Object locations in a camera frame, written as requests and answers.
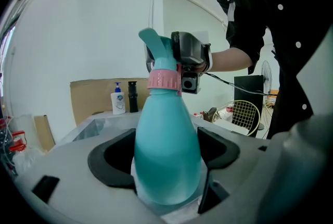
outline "bottle label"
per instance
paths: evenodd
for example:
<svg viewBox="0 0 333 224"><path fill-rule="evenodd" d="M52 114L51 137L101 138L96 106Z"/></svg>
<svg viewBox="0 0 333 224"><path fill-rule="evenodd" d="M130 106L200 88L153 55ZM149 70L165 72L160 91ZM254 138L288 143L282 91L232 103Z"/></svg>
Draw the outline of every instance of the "bottle label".
<svg viewBox="0 0 333 224"><path fill-rule="evenodd" d="M124 108L124 97L122 95L117 96L116 107L119 108L119 109Z"/></svg>

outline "black bottle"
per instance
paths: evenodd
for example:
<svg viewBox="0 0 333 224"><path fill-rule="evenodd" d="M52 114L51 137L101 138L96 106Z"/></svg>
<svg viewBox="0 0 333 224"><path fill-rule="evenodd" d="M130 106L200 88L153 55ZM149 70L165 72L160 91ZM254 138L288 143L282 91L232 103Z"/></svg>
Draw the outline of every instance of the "black bottle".
<svg viewBox="0 0 333 224"><path fill-rule="evenodd" d="M138 112L137 108L137 93L136 93L136 81L129 81L129 98L130 98L130 112Z"/></svg>

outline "water bottle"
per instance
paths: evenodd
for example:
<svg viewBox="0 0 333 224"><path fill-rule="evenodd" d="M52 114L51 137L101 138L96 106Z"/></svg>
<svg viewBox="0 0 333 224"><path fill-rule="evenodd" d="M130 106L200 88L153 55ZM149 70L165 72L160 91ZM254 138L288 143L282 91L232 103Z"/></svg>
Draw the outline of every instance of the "water bottle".
<svg viewBox="0 0 333 224"><path fill-rule="evenodd" d="M135 169L146 195L155 203L187 200L200 180L200 148L182 97L171 40L155 30L139 33L155 59L147 98L135 137Z"/></svg>

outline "person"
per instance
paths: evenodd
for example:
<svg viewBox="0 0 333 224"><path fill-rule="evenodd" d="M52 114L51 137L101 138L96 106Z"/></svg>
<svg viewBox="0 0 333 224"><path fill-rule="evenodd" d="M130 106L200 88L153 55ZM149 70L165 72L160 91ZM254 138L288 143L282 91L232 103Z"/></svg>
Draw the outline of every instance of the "person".
<svg viewBox="0 0 333 224"><path fill-rule="evenodd" d="M296 122L313 115L296 76L316 51L331 25L332 0L217 2L227 14L226 39L230 48L212 54L211 71L248 68L248 74L252 74L264 45L266 28L272 34L274 54L280 66L280 87L267 138L288 131Z"/></svg>

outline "cardboard panel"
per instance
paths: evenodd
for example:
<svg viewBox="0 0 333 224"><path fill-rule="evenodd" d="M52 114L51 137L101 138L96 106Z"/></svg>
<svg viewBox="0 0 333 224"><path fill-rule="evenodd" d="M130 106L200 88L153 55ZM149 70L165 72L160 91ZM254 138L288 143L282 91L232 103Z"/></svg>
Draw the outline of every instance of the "cardboard panel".
<svg viewBox="0 0 333 224"><path fill-rule="evenodd" d="M104 79L82 80L70 83L71 100L76 125L96 112L112 110L110 94L116 88L116 82L125 96L126 111L130 111L129 81L136 82L138 108L141 109L149 96L147 79Z"/></svg>
<svg viewBox="0 0 333 224"><path fill-rule="evenodd" d="M37 137L41 143L42 148L46 151L50 151L51 148L55 145L55 143L53 140L50 126L48 124L47 116L46 115L35 116L34 120L37 131Z"/></svg>

